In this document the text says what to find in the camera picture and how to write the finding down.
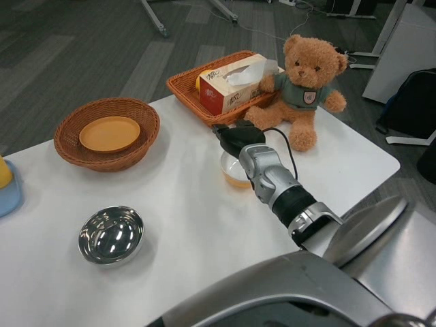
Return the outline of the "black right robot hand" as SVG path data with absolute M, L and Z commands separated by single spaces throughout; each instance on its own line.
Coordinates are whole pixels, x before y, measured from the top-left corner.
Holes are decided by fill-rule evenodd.
M 244 119 L 237 120 L 235 127 L 214 124 L 212 125 L 212 131 L 219 140 L 221 148 L 236 159 L 239 158 L 244 147 L 266 142 L 263 131 L 251 121 Z

